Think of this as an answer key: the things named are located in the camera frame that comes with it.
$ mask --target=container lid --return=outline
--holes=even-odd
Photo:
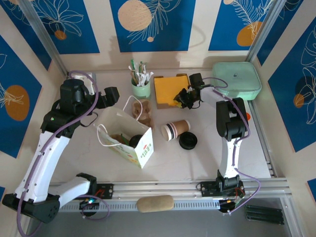
[[[191,132],[184,132],[180,136],[179,144],[183,149],[192,150],[197,143],[197,137]]]
[[[216,63],[213,66],[213,75],[228,83],[227,88],[218,88],[219,91],[257,91],[261,90],[261,82],[255,67],[249,62]],[[225,86],[219,80],[212,80],[214,86]]]

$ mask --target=white table surface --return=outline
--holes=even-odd
[[[177,73],[201,72],[203,77],[211,75],[210,70],[154,70],[156,76],[171,77]],[[129,71],[104,72],[97,74],[99,90],[116,86],[120,93],[115,104],[123,108],[132,94]],[[179,181],[215,179],[221,161],[222,142],[216,130],[215,109],[206,103],[196,110],[157,110],[153,81],[151,84],[153,119],[156,131],[153,133],[154,153],[143,169],[120,157],[109,148],[99,144],[96,129],[78,127],[68,146],[61,155],[52,183],[67,182],[78,173],[84,172],[97,177],[100,182],[118,181]],[[248,104],[246,110],[251,114]],[[131,115],[131,105],[126,110]],[[190,132],[197,136],[197,146],[187,151],[180,147],[178,139],[165,141],[160,126],[171,121],[187,119],[191,123]],[[88,124],[92,117],[82,122]],[[270,178],[270,172],[261,148],[253,120],[249,121],[251,136],[241,143],[239,170],[258,178]]]

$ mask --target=white paper bag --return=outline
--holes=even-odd
[[[100,143],[105,146],[110,145],[109,148],[111,150],[117,152],[140,168],[145,166],[154,152],[152,129],[141,124],[121,109],[115,107],[104,109],[94,126],[97,127]],[[143,136],[137,147],[133,148],[111,138],[110,135],[112,134],[123,134],[128,140],[138,134]]]

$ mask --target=gray floor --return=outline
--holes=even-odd
[[[281,208],[278,199],[250,204]],[[32,222],[30,230],[37,223]],[[88,221],[79,213],[59,213],[36,237],[288,237],[284,226],[247,221],[241,208],[231,216],[219,211],[115,212],[105,221]]]

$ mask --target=black cup lid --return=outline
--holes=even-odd
[[[184,132],[180,136],[179,144],[183,149],[192,150],[197,143],[197,137],[191,132]]]

